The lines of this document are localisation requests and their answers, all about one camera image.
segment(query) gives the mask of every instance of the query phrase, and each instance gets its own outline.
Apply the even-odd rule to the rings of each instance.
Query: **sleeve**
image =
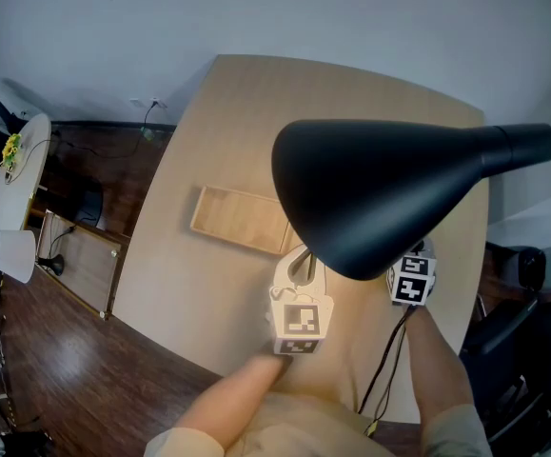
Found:
[[[473,405],[461,405],[438,415],[423,432],[424,457],[491,457],[484,427]]]
[[[224,457],[222,446],[194,428],[173,428],[158,435],[146,447],[144,457]]]

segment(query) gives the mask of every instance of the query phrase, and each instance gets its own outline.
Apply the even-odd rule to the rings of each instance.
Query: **yellow flowers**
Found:
[[[2,163],[0,163],[0,166],[5,166],[8,169],[12,168],[13,164],[15,164],[15,155],[20,147],[21,135],[14,133],[9,137],[5,148],[2,149]]]

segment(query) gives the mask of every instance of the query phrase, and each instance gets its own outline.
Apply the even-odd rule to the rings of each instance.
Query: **black lamp shade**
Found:
[[[308,248],[343,276],[367,280],[420,242],[482,178],[550,159],[545,124],[304,120],[278,135],[272,172]]]

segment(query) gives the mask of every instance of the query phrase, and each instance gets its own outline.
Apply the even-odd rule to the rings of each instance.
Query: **white wall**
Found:
[[[0,93],[56,119],[176,123],[217,53],[375,70],[523,120],[551,87],[551,0],[0,0]]]
[[[551,123],[551,93],[532,118]],[[489,223],[490,242],[551,248],[551,162],[492,178]]]

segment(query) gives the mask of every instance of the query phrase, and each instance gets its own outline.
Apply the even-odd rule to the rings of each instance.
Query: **black cable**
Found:
[[[81,218],[78,222],[75,222],[76,224],[80,224],[83,220],[87,219],[90,222],[95,222],[94,227],[97,227],[97,224],[100,221],[100,218],[102,218],[102,211],[104,211],[104,187],[99,182],[99,180],[95,179],[95,182],[100,187],[100,191],[99,191],[100,192],[100,210],[97,213],[97,217],[95,217],[95,215],[93,215],[93,213],[91,213],[90,211],[87,211],[85,209],[81,209],[80,211],[83,211],[86,215],[89,215],[90,218],[85,216],[85,217]]]
[[[25,162],[24,165],[22,166],[21,170],[17,173],[17,175],[16,175],[14,178],[10,179],[9,181],[6,181],[6,179],[5,179],[5,183],[6,183],[7,185],[10,185],[10,184],[11,184],[13,181],[15,181],[19,176],[21,176],[21,173],[22,173],[22,172],[24,171],[24,169],[26,168],[26,164],[28,163],[28,160],[30,159],[31,154],[34,152],[34,150],[35,150],[38,146],[40,146],[43,142],[52,142],[52,141],[55,141],[55,140],[57,140],[57,139],[44,139],[44,140],[42,140],[42,141],[37,142],[36,144],[34,144],[34,147],[31,148],[30,153],[28,154],[28,157],[26,158],[26,162]]]
[[[396,375],[396,370],[398,369],[398,362],[400,362],[400,353],[402,352],[402,343],[403,343],[405,334],[406,334],[406,327],[404,327],[402,329],[402,332],[400,333],[400,338],[398,339],[398,347],[396,348],[396,357],[393,362],[393,368],[391,369],[391,375],[389,376],[389,380],[387,381],[387,385],[385,386],[385,390],[383,391],[381,399],[379,400],[379,403],[377,404],[377,407],[374,410],[374,416],[373,416],[372,422],[370,422],[370,425],[368,425],[368,427],[366,427],[366,430],[364,430],[364,435],[366,435],[367,437],[371,437],[372,434],[376,431],[378,423],[384,417],[385,412],[387,411],[387,407],[389,406],[389,396],[391,395],[391,385],[393,383],[393,378]],[[383,411],[381,411],[381,414],[378,414],[379,409],[383,404],[383,401],[385,402],[385,406],[383,408]]]
[[[52,238],[53,238],[53,224],[54,224],[53,218],[54,218],[54,217],[51,216],[51,218],[50,218],[50,225],[49,225],[49,239],[50,239],[50,240],[52,240]],[[50,259],[50,251],[51,251],[52,248],[53,248],[53,243],[51,242],[51,243],[50,243],[50,247],[49,247],[49,259]]]
[[[50,253],[53,249],[53,244],[55,244],[55,242],[57,242],[59,239],[61,239],[64,235],[68,235],[69,233],[73,233],[74,230],[76,229],[76,226],[73,225],[72,227],[68,227],[66,228],[66,230],[64,230],[63,233],[60,233],[57,237],[55,237],[55,239],[50,243],[50,247],[49,247],[49,259],[50,259]]]
[[[148,114],[157,105],[158,105],[158,102],[152,102],[152,105],[150,106],[150,108],[146,112],[146,115],[144,116],[144,125],[140,129],[140,135],[138,135],[138,140],[135,143],[135,147],[133,148],[133,150],[129,154],[125,154],[125,155],[122,155],[122,156],[105,156],[104,154],[100,154],[99,152],[96,152],[92,148],[83,148],[81,146],[74,146],[71,142],[67,142],[67,141],[62,141],[62,143],[66,144],[67,146],[70,146],[71,148],[80,149],[80,150],[87,150],[91,154],[93,154],[97,157],[101,157],[102,159],[126,159],[128,157],[133,156],[137,152],[138,146],[140,145],[140,140],[142,139],[142,136],[144,135],[144,129],[146,128],[146,121],[148,119]]]
[[[402,315],[402,318],[398,322],[398,325],[396,325],[394,327],[393,331],[391,332],[391,335],[389,336],[389,340],[387,341],[387,345],[385,346],[385,351],[383,353],[383,357],[381,358],[381,362],[379,363],[379,368],[377,368],[377,372],[372,377],[372,380],[370,381],[370,384],[368,385],[368,389],[366,390],[366,393],[364,395],[364,398],[362,400],[362,404],[360,405],[360,410],[358,411],[358,413],[362,414],[362,412],[364,411],[366,403],[368,402],[368,397],[370,396],[370,392],[372,391],[372,388],[374,387],[374,384],[377,381],[377,378],[379,377],[379,375],[383,371],[383,368],[385,366],[385,361],[387,360],[387,355],[389,355],[389,351],[391,350],[391,346],[393,345],[393,342],[396,339],[396,334],[398,333],[398,331],[400,330],[400,328],[402,327],[404,322],[408,319],[408,317],[413,314],[413,312],[415,311],[416,308],[417,307],[415,307],[414,305],[410,305],[406,309],[406,312],[404,313],[404,315]]]
[[[391,393],[391,384],[393,383],[393,378],[396,375],[396,370],[398,369],[398,362],[400,362],[400,353],[402,352],[402,342],[404,340],[404,336],[406,334],[406,327],[402,329],[402,332],[400,332],[400,340],[398,340],[398,348],[396,349],[396,358],[393,362],[393,369],[391,369],[391,375],[389,376],[389,381],[387,381],[387,386],[385,387],[385,391],[383,392],[383,395],[381,396],[381,399],[379,400],[379,404],[374,410],[374,418],[375,420],[381,420],[385,412],[387,411],[387,407],[389,406],[389,394]],[[383,399],[385,399],[385,406],[383,408],[383,411],[379,416],[377,416],[377,412],[379,411],[379,408],[381,407],[381,404],[383,402]]]
[[[30,150],[30,153],[28,154],[28,157],[26,158],[26,162],[24,163],[23,167],[21,168],[21,170],[17,173],[17,175],[10,179],[8,182],[7,182],[7,185],[10,185],[13,181],[15,181],[20,175],[21,173],[23,172],[23,170],[26,168],[26,164],[28,163],[28,160],[31,156],[31,154],[34,152],[34,150],[40,146],[43,142],[53,142],[53,141],[56,141],[58,140],[61,144],[66,144],[66,146],[69,146],[73,149],[79,149],[79,150],[86,150],[88,152],[90,152],[91,154],[97,156],[97,157],[101,157],[102,159],[126,159],[126,158],[129,158],[131,156],[133,156],[137,150],[138,150],[138,146],[140,145],[140,141],[142,140],[142,136],[144,135],[144,129],[146,127],[146,121],[148,119],[148,114],[150,113],[150,111],[152,109],[154,109],[156,106],[158,105],[158,102],[152,102],[152,105],[150,106],[150,108],[148,109],[148,111],[146,112],[146,115],[144,116],[144,125],[142,126],[142,128],[140,129],[140,134],[138,135],[138,140],[135,142],[135,146],[133,147],[133,150],[129,153],[129,154],[125,154],[125,155],[122,155],[122,156],[106,156],[104,154],[100,154],[99,152],[96,152],[95,150],[93,150],[92,148],[83,148],[81,146],[75,146],[74,144],[72,144],[71,142],[68,142],[68,141],[64,141],[64,140],[61,140],[61,139],[44,139],[40,142],[37,142],[33,148],[31,148]]]

